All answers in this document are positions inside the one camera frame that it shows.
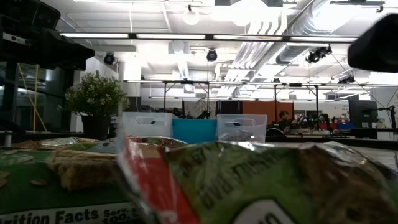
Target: green leafy plant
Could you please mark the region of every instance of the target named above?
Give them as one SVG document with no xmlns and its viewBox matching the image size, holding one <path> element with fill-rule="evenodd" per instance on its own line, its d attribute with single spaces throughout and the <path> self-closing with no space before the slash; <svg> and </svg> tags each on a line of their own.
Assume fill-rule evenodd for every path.
<svg viewBox="0 0 398 224">
<path fill-rule="evenodd" d="M 129 106 L 119 80 L 100 76 L 99 71 L 81 78 L 81 83 L 73 85 L 65 97 L 66 109 L 87 116 L 116 116 L 120 102 L 123 108 Z"/>
</svg>

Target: blue plastic bin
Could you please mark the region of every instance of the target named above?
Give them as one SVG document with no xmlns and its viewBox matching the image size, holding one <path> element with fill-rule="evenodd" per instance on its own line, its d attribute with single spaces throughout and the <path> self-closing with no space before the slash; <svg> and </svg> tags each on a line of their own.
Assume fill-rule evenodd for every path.
<svg viewBox="0 0 398 224">
<path fill-rule="evenodd" d="M 216 140 L 215 119 L 173 119 L 173 138 L 188 144 L 199 144 Z"/>
<path fill-rule="evenodd" d="M 353 128 L 354 128 L 353 123 L 337 124 L 337 129 L 339 130 L 349 130 Z"/>
</svg>

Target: white plastic bin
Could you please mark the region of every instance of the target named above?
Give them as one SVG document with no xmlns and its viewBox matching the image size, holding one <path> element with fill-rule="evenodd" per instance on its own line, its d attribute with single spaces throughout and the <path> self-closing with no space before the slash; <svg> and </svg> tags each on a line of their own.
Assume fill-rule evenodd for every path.
<svg viewBox="0 0 398 224">
<path fill-rule="evenodd" d="M 267 115 L 219 114 L 217 115 L 218 140 L 266 141 Z"/>
<path fill-rule="evenodd" d="M 124 133 L 134 136 L 172 137 L 171 113 L 124 112 L 122 117 Z"/>
</svg>

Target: dome camera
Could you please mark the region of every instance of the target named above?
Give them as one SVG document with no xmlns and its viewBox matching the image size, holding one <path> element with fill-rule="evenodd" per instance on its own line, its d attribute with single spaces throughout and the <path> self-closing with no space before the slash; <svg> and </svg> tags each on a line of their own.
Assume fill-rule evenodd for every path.
<svg viewBox="0 0 398 224">
<path fill-rule="evenodd" d="M 107 52 L 104 58 L 104 63 L 107 65 L 114 65 L 118 62 L 117 58 L 114 56 L 114 52 Z"/>
<path fill-rule="evenodd" d="M 210 49 L 209 52 L 207 53 L 207 61 L 208 62 L 214 62 L 217 60 L 217 53 L 215 49 Z"/>
</svg>

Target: potted plant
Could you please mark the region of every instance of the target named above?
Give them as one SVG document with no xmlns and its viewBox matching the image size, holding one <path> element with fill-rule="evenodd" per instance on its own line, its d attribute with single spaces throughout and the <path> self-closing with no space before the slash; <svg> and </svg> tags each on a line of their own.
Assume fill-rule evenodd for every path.
<svg viewBox="0 0 398 224">
<path fill-rule="evenodd" d="M 81 115 L 83 130 L 88 138 L 105 140 L 111 117 L 118 113 L 119 103 L 129 106 L 127 94 L 115 78 L 88 73 L 81 83 L 73 85 L 65 94 L 67 109 Z"/>
</svg>

